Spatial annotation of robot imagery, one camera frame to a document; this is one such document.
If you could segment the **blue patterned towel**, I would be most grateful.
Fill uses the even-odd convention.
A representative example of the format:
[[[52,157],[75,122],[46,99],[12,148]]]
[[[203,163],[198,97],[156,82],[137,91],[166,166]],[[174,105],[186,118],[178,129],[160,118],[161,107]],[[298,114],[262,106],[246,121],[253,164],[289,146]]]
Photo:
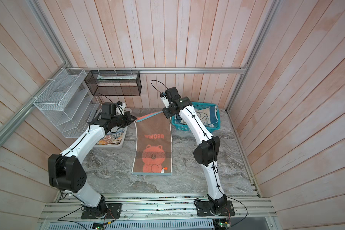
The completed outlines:
[[[202,123],[210,132],[220,129],[220,117],[217,105],[212,103],[194,102],[193,107]],[[172,118],[171,124],[174,125],[177,130],[190,130],[184,120],[177,118],[177,116]]]

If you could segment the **red orange towel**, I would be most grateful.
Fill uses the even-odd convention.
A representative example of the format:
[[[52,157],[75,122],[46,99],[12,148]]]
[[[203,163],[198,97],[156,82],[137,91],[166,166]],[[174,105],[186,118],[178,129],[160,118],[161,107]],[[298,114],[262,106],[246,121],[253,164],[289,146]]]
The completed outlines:
[[[136,156],[133,175],[172,174],[171,120],[156,112],[138,118],[136,127]]]

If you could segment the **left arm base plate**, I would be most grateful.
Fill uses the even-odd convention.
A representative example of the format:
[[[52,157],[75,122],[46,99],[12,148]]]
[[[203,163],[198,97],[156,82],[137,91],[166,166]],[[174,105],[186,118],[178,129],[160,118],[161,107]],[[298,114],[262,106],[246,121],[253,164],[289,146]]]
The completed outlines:
[[[105,203],[95,208],[84,207],[81,219],[118,219],[122,210],[121,203]]]

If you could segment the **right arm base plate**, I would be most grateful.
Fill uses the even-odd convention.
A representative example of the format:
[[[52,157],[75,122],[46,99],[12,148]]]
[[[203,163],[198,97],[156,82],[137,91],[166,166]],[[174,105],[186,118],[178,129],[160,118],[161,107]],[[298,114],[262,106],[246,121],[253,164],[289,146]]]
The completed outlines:
[[[228,201],[223,207],[215,208],[213,203],[210,201],[195,200],[194,205],[196,212],[199,217],[208,216],[234,216],[235,211],[231,201]]]

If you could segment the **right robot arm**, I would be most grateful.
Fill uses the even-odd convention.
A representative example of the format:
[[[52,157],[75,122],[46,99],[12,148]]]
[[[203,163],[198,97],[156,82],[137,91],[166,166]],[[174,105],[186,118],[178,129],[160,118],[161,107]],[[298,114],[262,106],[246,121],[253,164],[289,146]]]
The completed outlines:
[[[198,117],[192,102],[188,97],[182,98],[175,87],[160,93],[165,106],[163,113],[166,118],[178,115],[193,133],[197,147],[193,152],[194,158],[201,165],[208,185],[208,204],[211,212],[218,212],[227,205],[227,196],[221,189],[218,175],[217,156],[220,138],[213,136]]]

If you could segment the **white laundry basket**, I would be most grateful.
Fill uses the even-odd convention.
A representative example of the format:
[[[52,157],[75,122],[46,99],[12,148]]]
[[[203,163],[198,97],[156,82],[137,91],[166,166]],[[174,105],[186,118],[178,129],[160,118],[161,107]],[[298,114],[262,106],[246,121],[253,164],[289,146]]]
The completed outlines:
[[[90,134],[97,128],[104,136],[97,141],[96,146],[112,146],[121,148],[126,128],[136,121],[136,117],[116,103],[105,103],[101,111],[88,123],[85,133]]]

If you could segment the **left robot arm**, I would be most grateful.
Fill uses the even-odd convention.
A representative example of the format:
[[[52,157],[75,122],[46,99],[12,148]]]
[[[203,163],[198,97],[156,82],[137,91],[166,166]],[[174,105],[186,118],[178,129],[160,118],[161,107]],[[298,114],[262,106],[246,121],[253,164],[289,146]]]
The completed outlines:
[[[88,123],[81,136],[61,154],[53,154],[48,159],[50,186],[73,194],[83,203],[84,210],[97,219],[106,216],[108,207],[105,197],[87,182],[82,163],[91,149],[113,128],[125,128],[137,120],[125,108],[126,104],[120,101],[102,104],[101,112]]]

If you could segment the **small patterned cloth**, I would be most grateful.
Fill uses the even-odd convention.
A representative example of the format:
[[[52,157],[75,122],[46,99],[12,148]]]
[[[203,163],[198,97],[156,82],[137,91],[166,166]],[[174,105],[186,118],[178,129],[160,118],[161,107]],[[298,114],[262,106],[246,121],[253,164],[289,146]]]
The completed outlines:
[[[111,145],[117,146],[120,145],[124,139],[124,130],[120,129],[116,133],[109,132],[101,140],[98,141],[97,145]]]

